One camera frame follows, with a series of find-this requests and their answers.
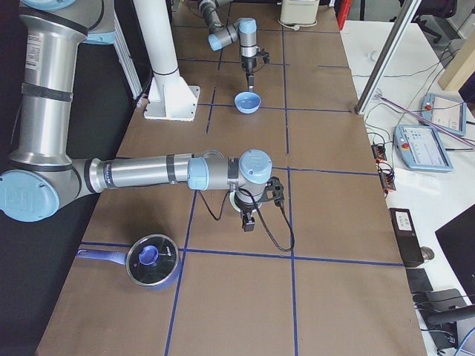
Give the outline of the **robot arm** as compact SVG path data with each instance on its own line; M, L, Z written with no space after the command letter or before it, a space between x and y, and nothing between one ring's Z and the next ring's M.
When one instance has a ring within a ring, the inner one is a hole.
M197 2L197 8L209 30L208 42L213 51L239 42L241 67L246 74L248 89L252 92L255 86L255 68L261 55L261 49L257 45L257 23L254 18L240 18L228 25L222 23L217 11L229 3L231 1L201 0Z
M113 1L19 1L24 75L1 172L1 212L34 223L93 194L185 184L229 191L239 211L263 195L271 159L258 149L238 158L219 151L119 158L134 112L127 72L110 61Z

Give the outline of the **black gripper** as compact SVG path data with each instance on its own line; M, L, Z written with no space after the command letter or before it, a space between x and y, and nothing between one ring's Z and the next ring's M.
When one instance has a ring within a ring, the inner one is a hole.
M244 232L251 232L255 228L255 219L252 215L252 211L255 210L255 204L253 200L257 204L258 207L262 206L262 202L259 202L259 199L263 196L263 191L254 192L252 196L244 191L236 191L234 192L234 208L236 211L241 211L241 219L242 219L242 229Z
M255 79L253 73L255 72L255 68L257 67L257 56L241 56L240 63L242 69L246 73L246 81L248 85L248 91L252 92L255 86Z

